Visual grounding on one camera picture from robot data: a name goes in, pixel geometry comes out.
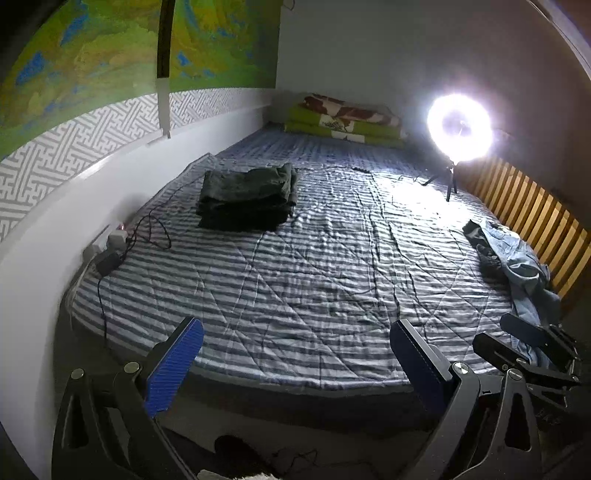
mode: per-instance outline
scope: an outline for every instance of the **patterned wallpaper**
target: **patterned wallpaper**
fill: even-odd
[[[232,110],[270,105],[274,91],[270,88],[214,88],[171,93],[170,126],[182,127]]]
[[[269,105],[272,92],[221,88],[172,93],[171,127]],[[144,95],[77,116],[6,156],[0,163],[0,242],[59,185],[159,128],[156,94]]]

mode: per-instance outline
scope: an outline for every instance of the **wooden slatted headboard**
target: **wooden slatted headboard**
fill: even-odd
[[[459,183],[550,267],[554,291],[566,309],[572,306],[591,266],[588,231],[547,190],[500,158],[463,163],[456,170]]]

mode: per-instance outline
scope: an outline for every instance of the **light stand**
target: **light stand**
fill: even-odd
[[[457,194],[457,183],[456,183],[455,165],[450,162],[450,165],[448,165],[446,167],[446,170],[447,170],[447,173],[449,175],[449,181],[447,182],[447,195],[445,197],[445,201],[446,202],[449,202],[449,197],[452,195],[452,187],[453,187],[453,193]],[[442,175],[441,173],[436,173],[435,175],[433,175],[432,177],[430,177],[425,183],[421,183],[421,185],[423,185],[423,187],[426,187],[433,180],[436,180],[441,175]]]

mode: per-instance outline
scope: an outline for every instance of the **striped bedsheet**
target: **striped bedsheet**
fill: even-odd
[[[276,232],[198,227],[206,170],[286,161],[301,174],[299,200]],[[135,220],[184,186],[154,212],[172,248],[139,240],[101,282],[109,341],[146,353],[191,315],[206,332],[200,375],[312,394],[405,391],[388,340],[403,317],[451,361],[493,370],[472,340],[488,332],[509,341],[499,319],[511,299],[503,280],[483,276],[462,226],[494,217],[466,192],[446,203],[444,185],[419,184],[426,175],[402,151],[272,128],[196,160]],[[152,230],[165,245],[161,227]],[[102,335],[98,279],[84,276],[72,313]]]

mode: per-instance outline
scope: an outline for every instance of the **brown and white blanket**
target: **brown and white blanket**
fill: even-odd
[[[342,100],[318,95],[316,93],[312,93],[305,97],[302,106],[313,112],[330,115],[344,120],[390,125],[391,127],[397,127],[400,124],[400,119],[395,115],[388,115],[375,110],[360,108]]]

